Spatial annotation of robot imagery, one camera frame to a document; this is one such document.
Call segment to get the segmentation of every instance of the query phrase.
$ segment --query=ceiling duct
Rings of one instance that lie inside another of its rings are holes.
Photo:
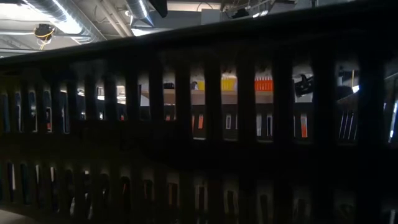
[[[75,37],[79,44],[106,40],[102,33],[82,13],[72,0],[23,0],[32,9],[46,15],[49,21],[66,34],[80,34],[89,37]]]
[[[146,1],[144,0],[126,0],[127,7],[135,20],[140,20],[146,24],[154,27],[154,23],[149,16],[149,9]]]

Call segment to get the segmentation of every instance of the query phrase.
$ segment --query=dark metal railing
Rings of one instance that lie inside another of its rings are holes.
[[[397,6],[356,1],[1,59],[0,209],[70,223],[380,223],[382,202],[394,201],[398,187],[398,155],[387,144],[383,119],[396,98],[386,101],[383,79],[397,50],[391,35]],[[360,70],[358,128],[355,141],[340,144],[342,114],[353,109],[336,105],[336,64],[347,58],[357,58]],[[314,74],[309,109],[294,103],[298,63]],[[221,106],[224,65],[236,68],[234,109]],[[256,104],[258,65],[271,67],[272,106]],[[206,83],[205,105],[196,109],[192,67]],[[166,68],[175,76],[171,121],[165,120]],[[149,76],[147,110],[139,104],[142,73]],[[98,114],[99,82],[105,120]],[[118,118],[118,82],[126,87],[125,121]],[[142,110],[148,120],[141,120]],[[192,131],[197,110],[205,117],[200,132]],[[309,141],[303,142],[297,120],[305,110]],[[260,138],[268,141],[258,141],[257,111],[272,112],[272,138]],[[229,113],[239,127],[233,133],[225,128]]]

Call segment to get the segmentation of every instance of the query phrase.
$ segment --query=ductwork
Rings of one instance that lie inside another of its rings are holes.
[[[23,0],[32,9],[46,15],[49,21],[66,34],[80,34],[89,37],[75,37],[79,44],[106,40],[94,24],[82,13],[72,0]]]
[[[135,20],[140,20],[154,27],[154,23],[149,16],[148,6],[145,0],[126,0],[127,7]]]

